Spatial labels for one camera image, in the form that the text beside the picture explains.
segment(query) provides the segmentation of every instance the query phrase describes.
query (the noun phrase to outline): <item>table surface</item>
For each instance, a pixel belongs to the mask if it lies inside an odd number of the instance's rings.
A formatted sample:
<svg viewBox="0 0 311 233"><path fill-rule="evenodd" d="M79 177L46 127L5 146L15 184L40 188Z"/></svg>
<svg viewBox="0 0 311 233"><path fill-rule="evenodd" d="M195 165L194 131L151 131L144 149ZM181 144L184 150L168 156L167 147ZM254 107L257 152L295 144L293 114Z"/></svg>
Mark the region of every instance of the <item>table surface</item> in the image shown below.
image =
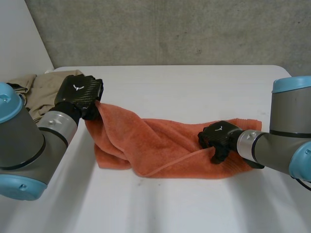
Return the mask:
<svg viewBox="0 0 311 233"><path fill-rule="evenodd" d="M61 67L104 81L102 102L140 117L201 123L261 120L269 130L277 66ZM311 193L265 168L222 180L148 179L98 168L81 120L42 197L1 197L5 233L291 233L310 232Z"/></svg>

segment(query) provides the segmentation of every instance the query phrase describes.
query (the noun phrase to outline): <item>orange towel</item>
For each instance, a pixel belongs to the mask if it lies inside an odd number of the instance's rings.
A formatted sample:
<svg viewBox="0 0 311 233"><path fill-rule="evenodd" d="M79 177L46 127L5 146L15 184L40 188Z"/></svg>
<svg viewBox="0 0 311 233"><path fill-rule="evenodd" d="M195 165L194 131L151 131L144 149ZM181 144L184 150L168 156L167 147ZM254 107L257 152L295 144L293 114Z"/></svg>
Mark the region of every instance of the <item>orange towel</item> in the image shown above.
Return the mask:
<svg viewBox="0 0 311 233"><path fill-rule="evenodd" d="M202 150L198 133L208 126L170 120L141 119L120 107L97 103L102 118L86 121L95 142L99 167L133 168L142 177L218 179L250 171L234 152L221 164L210 162L215 150ZM261 130L257 120L229 120L244 130Z"/></svg>

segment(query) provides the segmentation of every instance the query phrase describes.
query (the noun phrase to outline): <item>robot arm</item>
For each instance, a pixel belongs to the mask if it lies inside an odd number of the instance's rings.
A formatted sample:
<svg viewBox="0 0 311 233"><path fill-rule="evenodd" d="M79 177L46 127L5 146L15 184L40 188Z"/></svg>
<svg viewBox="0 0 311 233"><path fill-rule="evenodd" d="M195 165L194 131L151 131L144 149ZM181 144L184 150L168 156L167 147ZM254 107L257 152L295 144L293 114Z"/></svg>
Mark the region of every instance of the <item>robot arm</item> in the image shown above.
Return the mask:
<svg viewBox="0 0 311 233"><path fill-rule="evenodd" d="M216 122L199 133L203 148L215 147L212 162L237 152L253 168L270 167L295 179L311 181L311 76L276 80L272 91L270 132Z"/></svg>
<svg viewBox="0 0 311 233"><path fill-rule="evenodd" d="M50 109L37 125L12 88L0 83L0 194L17 200L36 200L49 184L79 119L95 119L95 101L103 93L102 80L68 76Z"/></svg>

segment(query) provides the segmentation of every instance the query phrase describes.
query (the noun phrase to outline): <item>black cable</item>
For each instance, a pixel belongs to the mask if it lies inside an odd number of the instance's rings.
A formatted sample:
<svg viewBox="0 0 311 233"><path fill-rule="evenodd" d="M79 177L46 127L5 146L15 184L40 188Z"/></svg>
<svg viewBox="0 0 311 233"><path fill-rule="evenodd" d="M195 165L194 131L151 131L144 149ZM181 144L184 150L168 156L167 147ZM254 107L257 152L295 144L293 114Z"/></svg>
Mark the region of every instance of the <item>black cable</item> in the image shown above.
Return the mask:
<svg viewBox="0 0 311 233"><path fill-rule="evenodd" d="M311 187L307 186L305 183L303 183L300 179L295 179L300 183L302 186L304 186L307 190L311 191Z"/></svg>

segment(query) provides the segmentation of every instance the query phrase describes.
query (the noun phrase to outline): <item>concrete wall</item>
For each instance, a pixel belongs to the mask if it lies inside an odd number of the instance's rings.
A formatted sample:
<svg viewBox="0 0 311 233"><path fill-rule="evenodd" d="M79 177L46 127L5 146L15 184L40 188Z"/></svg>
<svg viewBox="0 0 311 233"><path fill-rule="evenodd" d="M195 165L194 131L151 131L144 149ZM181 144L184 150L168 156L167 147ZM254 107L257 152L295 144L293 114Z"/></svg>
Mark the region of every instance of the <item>concrete wall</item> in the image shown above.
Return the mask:
<svg viewBox="0 0 311 233"><path fill-rule="evenodd" d="M311 75L310 0L26 0L55 67L279 65Z"/></svg>

